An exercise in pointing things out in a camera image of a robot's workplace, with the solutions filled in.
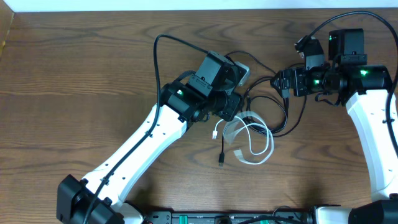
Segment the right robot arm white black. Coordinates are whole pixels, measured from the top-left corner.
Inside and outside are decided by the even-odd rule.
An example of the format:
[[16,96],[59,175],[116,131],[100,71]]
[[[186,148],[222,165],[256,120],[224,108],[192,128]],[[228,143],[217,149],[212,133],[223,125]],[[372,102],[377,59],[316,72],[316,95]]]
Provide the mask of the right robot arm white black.
[[391,76],[383,65],[368,65],[362,29],[329,33],[328,61],[317,39],[300,50],[305,64],[279,71],[271,86],[283,98],[338,94],[361,141],[371,183],[372,202],[358,208],[322,205],[314,208],[314,223],[397,223],[397,151],[388,127],[397,130],[394,100],[388,100]]

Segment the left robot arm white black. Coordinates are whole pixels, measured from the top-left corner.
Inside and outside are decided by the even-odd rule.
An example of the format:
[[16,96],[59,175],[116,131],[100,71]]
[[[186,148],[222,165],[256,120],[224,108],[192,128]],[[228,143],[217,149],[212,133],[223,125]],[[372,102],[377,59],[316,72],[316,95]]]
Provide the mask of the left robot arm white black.
[[207,53],[197,71],[186,71],[160,91],[160,102],[135,133],[81,180],[66,176],[58,186],[56,218],[62,223],[143,223],[143,214],[126,202],[134,184],[192,124],[210,114],[231,121],[249,67],[216,52]]

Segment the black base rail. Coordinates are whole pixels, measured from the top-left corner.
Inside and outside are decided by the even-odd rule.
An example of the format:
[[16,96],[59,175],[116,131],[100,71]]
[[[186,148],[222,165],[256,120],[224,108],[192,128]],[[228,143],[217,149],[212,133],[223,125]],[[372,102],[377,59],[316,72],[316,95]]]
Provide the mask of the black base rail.
[[268,212],[181,212],[158,209],[147,212],[144,224],[238,224],[251,223],[348,223],[350,208],[337,205],[321,205],[308,209],[296,209],[286,205]]

